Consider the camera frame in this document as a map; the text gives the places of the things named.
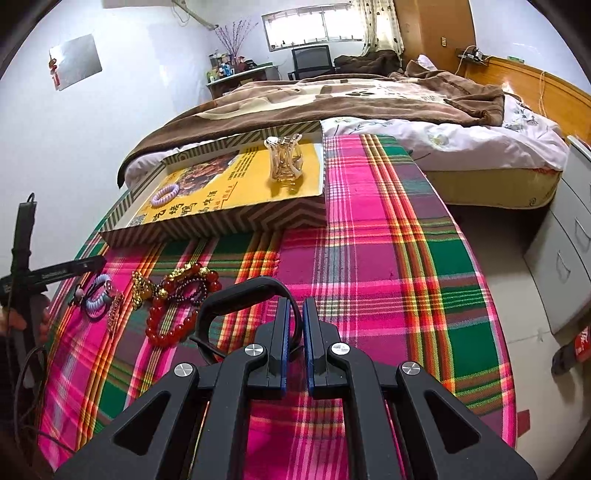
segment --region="drawer handle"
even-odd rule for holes
[[[564,281],[567,281],[570,277],[570,268],[567,267],[566,264],[564,263],[564,260],[562,260],[562,255],[560,255],[560,250],[558,250],[557,253],[558,253],[558,256],[556,257],[556,270],[558,270],[558,274],[560,275],[560,270],[558,269],[558,260],[560,260],[560,263],[562,263],[562,266],[567,271],[566,278],[564,279]]]
[[[575,234],[576,234],[576,231],[577,231],[577,226],[581,229],[581,231],[583,232],[583,235],[587,237],[587,248],[589,248],[589,244],[591,244],[591,236],[589,236],[589,234],[585,231],[585,229],[583,228],[583,225],[581,225],[581,223],[579,222],[579,219],[575,217],[574,218],[574,231],[575,231]]]

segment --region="table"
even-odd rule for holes
[[[207,84],[207,88],[212,94],[212,98],[220,98],[226,92],[238,88],[244,80],[260,82],[264,80],[279,80],[279,70],[274,65],[265,65],[245,72],[236,73],[223,79],[215,80]]]
[[[392,137],[326,138],[324,150],[325,227],[120,249],[95,231],[81,255],[105,255],[105,273],[125,295],[122,314],[111,336],[106,322],[89,322],[67,305],[78,279],[60,287],[50,312],[41,430],[78,450],[171,367],[202,364],[192,342],[151,347],[144,333],[149,305],[134,311],[130,295],[133,271],[158,282],[198,261],[216,270],[224,287],[271,275],[298,305],[313,296],[320,318],[336,325],[344,342],[388,365],[419,362],[514,446],[515,390],[501,324],[447,208]],[[212,324],[212,342],[223,351],[251,343],[276,308],[277,299],[225,316]],[[188,311],[168,308],[162,331]],[[290,363],[283,400],[254,402],[245,478],[348,478],[340,401],[311,399],[303,364],[301,356]],[[53,468],[68,457],[46,439],[39,445]]]

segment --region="white wall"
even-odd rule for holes
[[[103,71],[56,92],[49,49],[89,33]],[[31,268],[74,257],[122,194],[116,174],[124,157],[211,98],[208,39],[193,19],[181,27],[169,7],[62,0],[41,20],[0,79],[0,275],[11,262],[17,206],[30,192],[38,201]]]
[[[291,49],[269,51],[261,16],[290,8],[329,3],[330,1],[326,0],[226,0],[223,3],[215,0],[187,0],[190,8],[213,24],[231,24],[233,21],[247,17],[251,18],[253,24],[259,22],[246,38],[240,54],[258,64],[272,61],[279,67],[279,72],[284,80],[288,79],[287,73],[294,69]],[[211,35],[213,38],[212,52],[216,48],[225,51],[216,34],[211,33]],[[363,42],[361,41],[330,42],[328,45],[333,60],[341,55],[360,55],[363,50]]]
[[[567,44],[527,0],[470,0],[470,7],[476,43],[485,55],[521,58],[591,93],[591,84]]]

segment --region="qr code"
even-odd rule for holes
[[[137,217],[134,217],[134,219],[131,220],[131,222],[129,223],[129,226],[141,225],[142,223],[144,223],[144,219],[146,218],[146,215],[148,215],[148,214],[145,213],[143,215],[138,215]]]

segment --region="brown blanket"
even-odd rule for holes
[[[341,55],[335,58],[335,67],[338,67],[339,73],[371,73],[387,77],[399,71],[401,65],[394,50],[379,50],[361,57]]]
[[[299,81],[252,82],[195,107],[149,134],[127,156],[117,177],[144,154],[267,127],[335,116],[392,118],[435,124],[500,126],[503,91],[411,61],[404,76],[338,74]]]

